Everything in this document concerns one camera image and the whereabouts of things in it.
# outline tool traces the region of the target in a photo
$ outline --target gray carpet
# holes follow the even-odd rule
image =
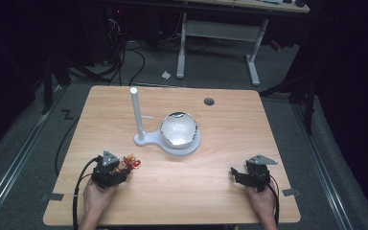
[[[129,44],[131,48],[138,43]],[[186,87],[254,89],[263,91],[280,83],[292,62],[298,47],[286,48],[275,52],[263,46],[258,53],[256,65],[262,85],[253,87],[244,62],[244,56],[216,52],[208,47],[202,52],[188,52],[186,77],[177,80],[174,77],[177,61],[177,47],[159,47],[157,49],[143,45],[137,51],[146,59],[144,69],[134,84],[162,84]],[[122,68],[122,83],[127,85],[130,78],[141,68],[142,58],[126,51]],[[101,72],[101,65],[92,68]],[[161,78],[164,71],[171,78]],[[37,137],[31,154],[12,185],[6,199],[0,207],[0,229],[71,229],[71,227],[50,227],[44,225],[42,218],[47,201],[42,200],[56,183],[55,159],[62,138],[81,114],[83,104],[92,85],[98,84],[84,78],[73,78],[73,83],[64,91],[53,112],[47,119],[42,132]],[[118,76],[112,85],[119,85]],[[315,169],[311,147],[301,121],[296,117],[293,105],[288,103],[287,94],[274,94],[263,98],[270,126],[284,161],[292,188],[301,194],[296,197],[301,213],[298,223],[280,224],[280,229],[339,229],[332,206]],[[13,123],[0,144],[0,179],[5,175],[16,154],[22,147],[30,130],[41,118],[42,89],[36,91],[37,99]],[[313,135],[315,143],[326,162],[327,169],[340,192],[341,200],[354,229],[368,229],[368,205],[352,173],[341,157],[337,145],[323,117],[319,102],[315,102],[313,117]],[[58,166],[61,166],[74,129],[67,135],[59,150]],[[259,224],[245,224],[241,229],[261,229]]]

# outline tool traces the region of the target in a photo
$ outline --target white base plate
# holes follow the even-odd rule
[[[201,143],[201,133],[199,131],[197,132],[195,139],[191,143],[191,145],[183,149],[173,149],[167,146],[166,143],[164,143],[163,141],[163,137],[160,130],[156,130],[154,132],[145,132],[144,135],[145,135],[144,140],[139,139],[139,134],[134,135],[134,142],[136,143],[137,146],[143,147],[148,145],[157,145],[161,149],[163,149],[166,153],[177,156],[188,155],[194,152]]]

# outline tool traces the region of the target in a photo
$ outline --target white pole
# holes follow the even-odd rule
[[[140,105],[139,105],[139,97],[137,95],[137,88],[131,87],[130,94],[132,96],[134,116],[136,118],[137,134],[139,135],[139,139],[143,141],[145,140],[145,131],[143,130],[143,125],[142,125],[142,115],[140,113]]]

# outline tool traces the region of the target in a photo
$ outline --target round hole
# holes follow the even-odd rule
[[[215,103],[215,101],[212,98],[206,98],[206,99],[204,99],[204,103],[206,105],[213,105]]]

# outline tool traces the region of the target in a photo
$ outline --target hand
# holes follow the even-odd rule
[[[270,181],[270,186],[274,188],[273,181]],[[264,190],[258,193],[256,188],[248,186],[244,186],[244,188],[262,227],[265,230],[277,229],[276,220],[274,219],[276,199],[271,190],[265,186]]]
[[[80,230],[97,229],[98,221],[116,189],[118,185],[102,189],[91,178],[88,180],[83,193],[85,214],[80,223]]]

